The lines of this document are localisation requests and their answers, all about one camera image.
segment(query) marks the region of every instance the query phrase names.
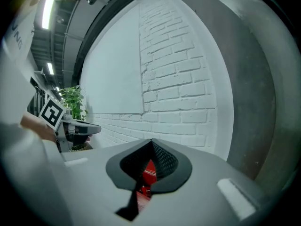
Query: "ceiling light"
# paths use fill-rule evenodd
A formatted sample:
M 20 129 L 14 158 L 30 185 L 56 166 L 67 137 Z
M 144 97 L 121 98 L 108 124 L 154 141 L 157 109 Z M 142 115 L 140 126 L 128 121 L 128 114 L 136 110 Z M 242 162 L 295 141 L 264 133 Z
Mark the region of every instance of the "ceiling light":
M 54 75 L 53 69 L 52 69 L 52 64 L 51 63 L 47 63 L 47 65 L 48 65 L 49 73 L 52 74 L 52 75 Z
M 42 28 L 49 29 L 49 20 L 54 0 L 46 0 L 43 12 Z

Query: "white rectangular strip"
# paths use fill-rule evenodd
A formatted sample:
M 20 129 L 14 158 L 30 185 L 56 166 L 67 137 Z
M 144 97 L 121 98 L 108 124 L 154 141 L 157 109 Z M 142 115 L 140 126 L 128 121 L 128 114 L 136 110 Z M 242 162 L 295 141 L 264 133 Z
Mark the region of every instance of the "white rectangular strip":
M 87 157 L 83 157 L 83 158 L 80 158 L 80 159 L 75 159 L 75 160 L 72 160 L 72 161 L 65 161 L 65 166 L 66 167 L 72 167 L 74 165 L 82 164 L 82 163 L 87 162 L 87 161 L 88 161 Z
M 243 220 L 256 212 L 255 207 L 245 198 L 230 179 L 221 179 L 217 187 L 225 196 L 236 216 Z

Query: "white panel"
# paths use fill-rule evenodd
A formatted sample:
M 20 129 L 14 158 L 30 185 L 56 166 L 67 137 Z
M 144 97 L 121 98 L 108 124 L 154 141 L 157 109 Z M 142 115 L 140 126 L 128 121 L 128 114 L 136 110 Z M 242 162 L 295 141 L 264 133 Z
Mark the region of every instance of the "white panel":
M 93 113 L 142 113 L 139 8 L 132 8 L 86 57 L 82 81 Z

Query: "green plant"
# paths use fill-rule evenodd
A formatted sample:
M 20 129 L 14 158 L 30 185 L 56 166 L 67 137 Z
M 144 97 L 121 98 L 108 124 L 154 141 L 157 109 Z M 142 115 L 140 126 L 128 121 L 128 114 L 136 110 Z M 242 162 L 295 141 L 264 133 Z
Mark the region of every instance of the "green plant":
M 72 110 L 72 117 L 76 120 L 85 120 L 87 117 L 88 111 L 85 110 L 86 115 L 81 115 L 83 111 L 80 109 L 82 105 L 82 99 L 84 98 L 81 94 L 81 88 L 78 86 L 61 89 L 59 91 L 62 93 L 62 104 L 66 108 L 70 108 Z

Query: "person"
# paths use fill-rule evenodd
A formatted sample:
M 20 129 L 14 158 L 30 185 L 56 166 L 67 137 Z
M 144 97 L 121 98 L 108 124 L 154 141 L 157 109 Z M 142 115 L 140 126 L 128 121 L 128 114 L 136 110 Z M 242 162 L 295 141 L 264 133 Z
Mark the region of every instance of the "person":
M 19 9 L 15 12 L 15 19 L 2 39 L 2 47 L 6 57 L 16 67 L 22 66 L 29 53 L 34 34 L 33 22 L 39 1 L 41 0 L 13 0 L 10 3 L 12 12 L 16 7 Z M 25 113 L 20 124 L 23 128 L 35 131 L 41 139 L 56 142 L 54 130 L 38 117 Z

